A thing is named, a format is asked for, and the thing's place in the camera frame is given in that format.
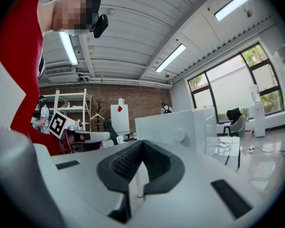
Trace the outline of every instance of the cable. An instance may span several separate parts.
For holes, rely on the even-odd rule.
[[[241,151],[245,151],[245,150],[254,150],[254,149],[259,149],[260,151],[264,152],[264,153],[273,153],[273,152],[280,152],[282,156],[285,157],[285,150],[275,150],[275,151],[264,151],[262,150],[261,148],[248,148],[248,149],[244,149],[244,150],[241,150]]]
[[[254,149],[259,149],[260,151],[262,151],[262,152],[264,152],[264,153],[273,153],[273,152],[280,152],[281,153],[281,155],[283,155],[282,153],[284,153],[285,154],[285,150],[275,150],[275,151],[264,151],[264,150],[262,150],[262,149],[260,149],[260,148],[252,148],[253,150]]]
[[[248,148],[248,149],[244,149],[244,150],[240,150],[240,151],[245,151],[245,150],[250,150],[250,148]]]
[[[225,148],[230,148],[230,147],[231,147],[231,143],[229,143],[229,142],[223,142],[223,141],[221,141],[221,140],[219,140],[219,139],[218,139],[218,142],[217,142],[217,143],[222,143],[222,144],[226,145],[226,147],[217,145],[217,147],[219,147],[219,148],[225,149]]]

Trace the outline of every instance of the air conditioning unit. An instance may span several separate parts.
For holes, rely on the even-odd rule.
[[[47,69],[44,72],[45,76],[58,76],[58,75],[68,75],[68,74],[74,74],[75,70],[73,67],[55,67],[51,69]]]
[[[55,75],[49,76],[48,80],[53,84],[77,83],[79,81],[79,77],[78,74]]]

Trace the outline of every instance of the white desk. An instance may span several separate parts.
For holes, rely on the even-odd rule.
[[[237,171],[240,166],[239,141],[239,137],[218,137],[213,147],[207,148],[206,154]]]

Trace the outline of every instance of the window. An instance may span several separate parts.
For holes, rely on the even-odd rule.
[[[249,67],[252,67],[253,65],[256,65],[268,59],[268,57],[266,56],[265,52],[263,51],[260,45],[257,45],[243,52],[242,55],[244,59],[246,60]]]
[[[217,122],[227,122],[228,110],[239,108],[251,118],[249,107],[252,101],[249,87],[257,84],[265,114],[284,110],[276,73],[261,45],[254,45],[213,67],[203,74],[188,80],[194,106],[214,106]]]
[[[283,109],[283,101],[280,91],[274,91],[261,96],[261,101],[264,103],[265,114],[280,112]]]
[[[198,75],[197,77],[189,80],[191,91],[198,90],[208,85],[205,74]]]
[[[228,110],[239,108],[246,111],[252,106],[249,87],[254,82],[241,56],[211,69],[207,76],[213,91],[219,122],[228,121]]]
[[[196,108],[213,106],[212,97],[209,89],[194,94]]]
[[[256,79],[256,84],[259,91],[270,89],[274,86],[278,86],[276,76],[272,70],[270,64],[266,64],[256,70],[253,70],[253,76]]]

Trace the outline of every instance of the coat rack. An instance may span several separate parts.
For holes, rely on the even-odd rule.
[[[96,114],[98,114],[97,118],[92,117],[93,119],[97,119],[97,131],[99,132],[99,121],[102,120],[100,118],[101,109],[103,108],[101,105],[105,103],[104,101],[100,101],[100,99],[96,100],[97,107],[92,106],[96,110]]]

